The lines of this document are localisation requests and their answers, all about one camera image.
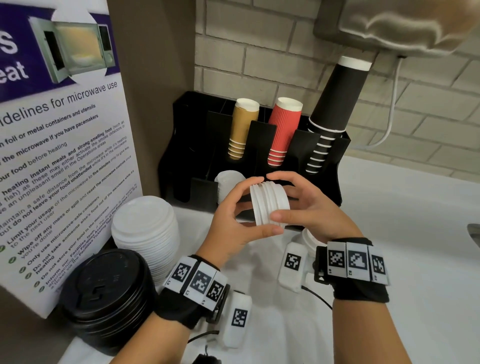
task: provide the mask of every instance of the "black coffee cup lid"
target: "black coffee cup lid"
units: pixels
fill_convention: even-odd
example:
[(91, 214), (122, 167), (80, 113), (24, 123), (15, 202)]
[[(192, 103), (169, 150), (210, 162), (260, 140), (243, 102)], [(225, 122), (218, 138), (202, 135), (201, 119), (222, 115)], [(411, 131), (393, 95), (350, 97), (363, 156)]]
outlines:
[(100, 252), (81, 263), (66, 279), (59, 305), (71, 320), (95, 320), (124, 305), (137, 291), (143, 264), (130, 250)]

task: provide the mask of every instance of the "poster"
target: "poster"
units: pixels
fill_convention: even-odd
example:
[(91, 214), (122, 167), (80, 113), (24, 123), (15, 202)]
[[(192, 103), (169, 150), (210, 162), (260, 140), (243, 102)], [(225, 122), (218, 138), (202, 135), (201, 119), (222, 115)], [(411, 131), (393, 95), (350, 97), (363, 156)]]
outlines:
[(0, 284), (41, 317), (142, 195), (103, 0), (0, 0)]

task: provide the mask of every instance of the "forearm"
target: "forearm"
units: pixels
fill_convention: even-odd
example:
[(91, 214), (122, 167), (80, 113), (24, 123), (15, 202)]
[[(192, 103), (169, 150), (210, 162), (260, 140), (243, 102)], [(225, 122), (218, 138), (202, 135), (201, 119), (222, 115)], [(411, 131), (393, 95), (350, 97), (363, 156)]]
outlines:
[(190, 330), (152, 313), (110, 364), (178, 364)]
[(334, 300), (335, 364), (411, 364), (384, 303)]

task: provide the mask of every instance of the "microwave picture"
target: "microwave picture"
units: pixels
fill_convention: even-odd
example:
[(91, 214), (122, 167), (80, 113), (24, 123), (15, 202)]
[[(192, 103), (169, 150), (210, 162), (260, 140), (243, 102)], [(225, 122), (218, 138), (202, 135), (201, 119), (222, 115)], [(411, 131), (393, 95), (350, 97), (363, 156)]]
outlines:
[(53, 83), (115, 66), (108, 26), (28, 19)]

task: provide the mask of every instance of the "stack of black lids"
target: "stack of black lids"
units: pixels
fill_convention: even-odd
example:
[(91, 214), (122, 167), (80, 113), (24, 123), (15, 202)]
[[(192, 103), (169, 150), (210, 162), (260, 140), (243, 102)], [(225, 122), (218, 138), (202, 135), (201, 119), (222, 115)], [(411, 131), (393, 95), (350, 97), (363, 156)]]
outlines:
[(156, 297), (148, 265), (136, 252), (102, 251), (66, 279), (59, 308), (88, 345), (116, 355), (153, 310)]

